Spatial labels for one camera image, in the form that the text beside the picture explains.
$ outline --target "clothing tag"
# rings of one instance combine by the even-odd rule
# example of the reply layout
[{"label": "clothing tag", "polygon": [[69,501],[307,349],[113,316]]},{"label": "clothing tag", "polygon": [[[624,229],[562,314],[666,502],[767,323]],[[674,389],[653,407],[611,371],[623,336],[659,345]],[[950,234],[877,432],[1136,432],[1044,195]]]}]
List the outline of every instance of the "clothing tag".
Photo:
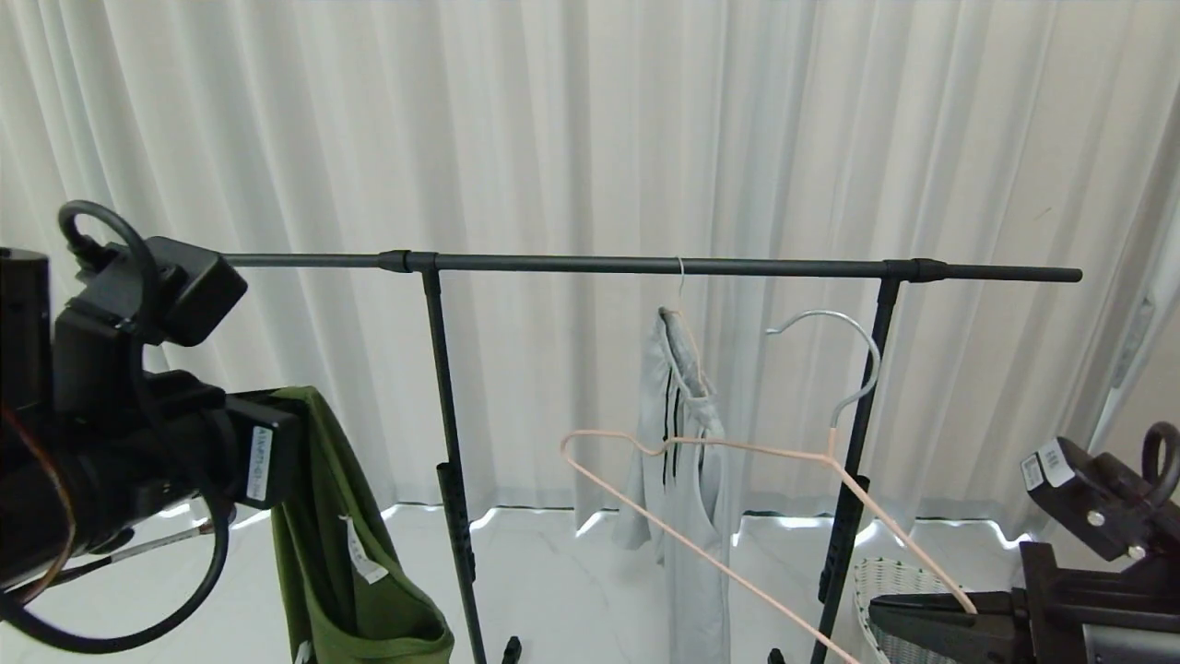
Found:
[{"label": "clothing tag", "polygon": [[1061,452],[1057,439],[1054,439],[1036,451],[1041,458],[1041,467],[1044,468],[1044,476],[1054,487],[1060,487],[1074,479],[1074,469],[1066,462],[1066,454]]},{"label": "clothing tag", "polygon": [[1044,484],[1044,475],[1041,473],[1041,462],[1036,460],[1036,453],[1021,462],[1021,474],[1024,475],[1024,489],[1031,492]]},{"label": "clothing tag", "polygon": [[267,481],[270,480],[270,441],[275,433],[266,427],[255,427],[250,440],[250,474],[245,479],[245,498],[267,500]]},{"label": "clothing tag", "polygon": [[348,531],[348,558],[353,559],[353,567],[356,568],[356,573],[363,577],[369,585],[380,581],[389,571],[373,563],[373,559],[365,553],[365,546],[356,535],[356,526],[353,524],[353,518],[341,517],[341,519],[345,521],[345,527]]},{"label": "clothing tag", "polygon": [[299,644],[299,650],[295,652],[294,664],[308,664],[312,660],[312,642],[306,640]]}]

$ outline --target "black rack foot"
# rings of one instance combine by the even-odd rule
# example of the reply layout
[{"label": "black rack foot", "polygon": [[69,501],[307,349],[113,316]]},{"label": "black rack foot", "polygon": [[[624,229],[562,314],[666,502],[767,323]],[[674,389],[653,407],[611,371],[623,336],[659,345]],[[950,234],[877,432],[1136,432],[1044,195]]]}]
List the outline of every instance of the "black rack foot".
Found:
[{"label": "black rack foot", "polygon": [[520,653],[524,649],[520,647],[520,639],[512,637],[509,639],[509,644],[504,646],[504,664],[517,664],[520,662]]}]

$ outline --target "curtain fold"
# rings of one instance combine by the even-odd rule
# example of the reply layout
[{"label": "curtain fold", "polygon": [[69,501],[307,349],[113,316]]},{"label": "curtain fold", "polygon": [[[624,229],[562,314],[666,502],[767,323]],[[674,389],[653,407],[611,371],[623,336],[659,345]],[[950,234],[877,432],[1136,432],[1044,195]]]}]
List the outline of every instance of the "curtain fold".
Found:
[{"label": "curtain fold", "polygon": [[[1169,2],[153,2],[0,5],[0,241],[72,265],[55,209],[111,204],[224,251],[929,256],[1074,265],[1079,284],[903,287],[864,473],[903,519],[1030,502],[1018,461],[1067,422],[1120,296],[1180,86]],[[155,369],[314,384],[378,499],[435,502],[445,458],[420,280],[243,270],[250,291]],[[630,430],[675,276],[447,272],[471,513],[609,506],[562,462]],[[820,449],[856,389],[877,283],[689,276],[732,436]],[[841,420],[843,441],[852,409]],[[628,451],[579,447],[616,482]],[[750,509],[831,511],[837,482],[752,464]]]}]

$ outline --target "horizontal black rod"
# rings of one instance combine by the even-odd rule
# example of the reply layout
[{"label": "horizontal black rod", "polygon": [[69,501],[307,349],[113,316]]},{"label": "horizontal black rod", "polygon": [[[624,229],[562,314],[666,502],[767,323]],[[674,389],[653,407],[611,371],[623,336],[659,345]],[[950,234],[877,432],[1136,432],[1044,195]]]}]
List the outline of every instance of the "horizontal black rod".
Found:
[{"label": "horizontal black rod", "polygon": [[719,274],[730,276],[828,276],[937,281],[1081,281],[1082,270],[1064,267],[951,264],[929,258],[887,261],[676,258],[645,256],[556,256],[435,254],[394,250],[381,254],[225,254],[236,267],[369,267],[393,271],[578,271],[609,274]]}]

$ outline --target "green cloth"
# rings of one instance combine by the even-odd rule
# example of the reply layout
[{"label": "green cloth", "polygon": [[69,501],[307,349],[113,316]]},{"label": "green cloth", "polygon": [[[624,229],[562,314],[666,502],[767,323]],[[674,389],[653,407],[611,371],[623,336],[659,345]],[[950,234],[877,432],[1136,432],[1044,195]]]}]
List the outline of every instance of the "green cloth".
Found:
[{"label": "green cloth", "polygon": [[[315,388],[273,397],[307,405],[307,442],[290,498],[271,511],[275,561],[291,657],[312,643],[317,664],[441,664],[454,636],[434,603],[406,578],[340,423]],[[349,557],[350,517],[365,553],[388,574],[368,583]]]}]

